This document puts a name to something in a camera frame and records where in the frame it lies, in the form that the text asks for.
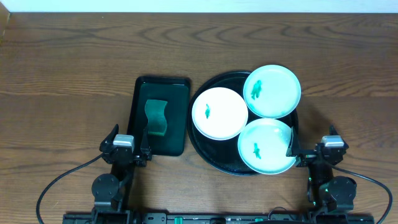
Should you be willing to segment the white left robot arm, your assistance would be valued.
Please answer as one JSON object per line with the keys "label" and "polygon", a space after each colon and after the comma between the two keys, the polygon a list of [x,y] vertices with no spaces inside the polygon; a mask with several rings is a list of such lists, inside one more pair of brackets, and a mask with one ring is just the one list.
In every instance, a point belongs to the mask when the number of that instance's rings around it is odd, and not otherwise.
{"label": "white left robot arm", "polygon": [[128,202],[135,168],[145,167],[152,159],[147,135],[148,130],[144,128],[138,153],[134,152],[134,137],[119,134],[118,125],[101,142],[101,158],[112,168],[109,173],[98,176],[91,186],[95,198],[93,223],[143,222],[143,215],[128,209]]}

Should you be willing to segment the green wavy sponge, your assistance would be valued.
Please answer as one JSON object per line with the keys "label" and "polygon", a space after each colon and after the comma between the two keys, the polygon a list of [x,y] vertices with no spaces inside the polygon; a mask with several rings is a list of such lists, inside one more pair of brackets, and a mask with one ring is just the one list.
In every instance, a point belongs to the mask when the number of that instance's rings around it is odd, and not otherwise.
{"label": "green wavy sponge", "polygon": [[164,136],[167,131],[167,120],[165,118],[165,107],[167,102],[163,100],[147,100],[144,112],[147,116],[148,134]]}

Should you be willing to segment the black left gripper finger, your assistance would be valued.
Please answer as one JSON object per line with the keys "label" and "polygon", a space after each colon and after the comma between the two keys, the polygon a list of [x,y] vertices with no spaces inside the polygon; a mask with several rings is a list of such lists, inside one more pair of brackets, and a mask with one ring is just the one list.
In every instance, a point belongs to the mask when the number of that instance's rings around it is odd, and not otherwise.
{"label": "black left gripper finger", "polygon": [[142,134],[142,141],[141,141],[141,152],[145,160],[151,161],[152,160],[152,151],[149,146],[149,140],[148,140],[148,128],[145,127],[143,134]]}
{"label": "black left gripper finger", "polygon": [[119,124],[116,124],[112,131],[105,138],[105,144],[113,144],[116,135],[119,133]]}

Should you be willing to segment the white plate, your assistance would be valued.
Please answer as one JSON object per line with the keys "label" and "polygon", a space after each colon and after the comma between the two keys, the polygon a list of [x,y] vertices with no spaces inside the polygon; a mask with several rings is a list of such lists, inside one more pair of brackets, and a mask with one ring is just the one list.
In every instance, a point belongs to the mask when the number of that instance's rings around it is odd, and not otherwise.
{"label": "white plate", "polygon": [[192,106],[192,121],[205,137],[224,141],[240,134],[248,122],[248,108],[242,96],[225,87],[200,93]]}

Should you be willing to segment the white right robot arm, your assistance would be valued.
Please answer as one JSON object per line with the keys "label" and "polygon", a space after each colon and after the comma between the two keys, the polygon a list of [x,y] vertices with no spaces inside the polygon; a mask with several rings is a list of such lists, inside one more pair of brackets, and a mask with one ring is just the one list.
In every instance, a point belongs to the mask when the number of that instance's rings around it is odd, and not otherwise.
{"label": "white right robot arm", "polygon": [[302,149],[295,128],[291,129],[286,156],[295,158],[295,167],[308,169],[307,197],[314,204],[305,215],[308,222],[348,223],[347,213],[354,209],[357,184],[350,177],[333,175],[333,166],[343,160],[347,149],[333,126],[314,149]]}

